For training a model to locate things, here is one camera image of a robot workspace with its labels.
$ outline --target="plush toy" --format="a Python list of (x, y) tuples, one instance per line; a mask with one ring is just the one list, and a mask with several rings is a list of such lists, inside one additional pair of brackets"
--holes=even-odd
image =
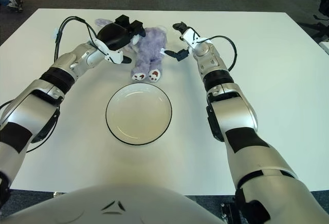
[[(95, 24), (101, 28), (109, 23), (112, 21), (102, 18), (95, 20)], [(134, 36), (125, 49), (137, 53), (136, 64), (132, 69), (132, 79), (143, 80), (148, 77), (151, 82), (156, 82), (162, 74), (161, 62), (164, 54), (161, 50), (165, 49), (167, 43), (166, 29), (164, 27), (145, 28), (145, 33), (145, 37)]]

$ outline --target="silver robot arm segment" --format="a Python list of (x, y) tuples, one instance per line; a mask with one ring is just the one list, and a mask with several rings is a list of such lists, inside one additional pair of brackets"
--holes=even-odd
[(72, 85), (104, 54), (85, 43), (60, 56), (4, 110), (0, 118), (0, 206), (8, 199), (30, 142), (45, 138), (57, 121), (58, 107)]
[(257, 117), (211, 41), (183, 22), (174, 29), (197, 61), (207, 92), (208, 121), (225, 143), (235, 202), (252, 223), (329, 223), (329, 216), (279, 152), (257, 135)]

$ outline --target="white table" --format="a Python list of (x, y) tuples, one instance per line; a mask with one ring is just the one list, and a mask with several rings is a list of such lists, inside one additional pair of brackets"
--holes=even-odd
[[(329, 189), (329, 56), (285, 13), (39, 9), (0, 47), (0, 103), (16, 97), (52, 64), (53, 32), (69, 15), (94, 24), (125, 14), (145, 27), (168, 28), (167, 48), (186, 48), (171, 25), (180, 21), (202, 36), (222, 34), (236, 43), (231, 72), (255, 108), (259, 135), (272, 144), (310, 190)], [(60, 54), (87, 40), (85, 26), (70, 22)], [(224, 40), (213, 40), (226, 64)], [(105, 124), (112, 94), (131, 83), (133, 65), (102, 62), (72, 87), (57, 128), (28, 154), (12, 187), (69, 192), (103, 183), (159, 185), (187, 195), (234, 194), (226, 149), (212, 137), (206, 93), (196, 62), (165, 57), (155, 85), (170, 98), (165, 134), (146, 146), (116, 140)]]
[(329, 54), (329, 42), (321, 42), (319, 45), (324, 51), (327, 52), (327, 54)]

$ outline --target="person's foot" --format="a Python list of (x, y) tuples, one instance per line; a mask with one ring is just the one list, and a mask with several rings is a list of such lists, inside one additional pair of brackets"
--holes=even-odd
[(9, 0), (9, 4), (7, 5), (7, 7), (12, 11), (22, 12), (22, 4), (22, 0)]

